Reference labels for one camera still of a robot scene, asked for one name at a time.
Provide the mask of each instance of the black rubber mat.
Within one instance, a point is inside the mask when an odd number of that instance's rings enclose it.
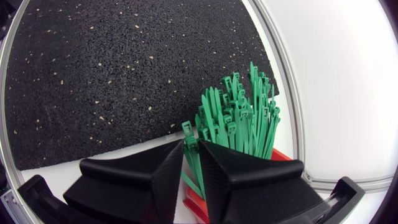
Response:
[[[275,83],[239,0],[30,1],[6,78],[16,166],[59,164],[179,131],[220,78],[241,72],[250,91],[250,61]]]

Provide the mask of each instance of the red container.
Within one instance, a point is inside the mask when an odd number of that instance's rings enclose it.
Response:
[[[276,149],[272,149],[271,155],[272,161],[289,161],[291,158],[285,156],[285,154],[279,152]],[[209,223],[209,216],[207,212],[206,202],[195,193],[190,187],[185,191],[186,199],[183,201],[187,209],[189,209],[197,219],[198,223]]]

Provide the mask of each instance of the white wall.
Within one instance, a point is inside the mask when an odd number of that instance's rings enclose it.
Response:
[[[306,169],[315,178],[393,174],[398,47],[377,0],[262,0],[298,85]]]

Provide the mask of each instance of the green cable tie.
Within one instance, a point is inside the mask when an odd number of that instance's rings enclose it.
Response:
[[[188,186],[196,193],[199,195],[199,197],[203,198],[203,195],[201,194],[200,189],[198,186],[192,182],[192,180],[187,176],[184,171],[181,171],[181,178],[185,181],[185,183],[188,184]]]

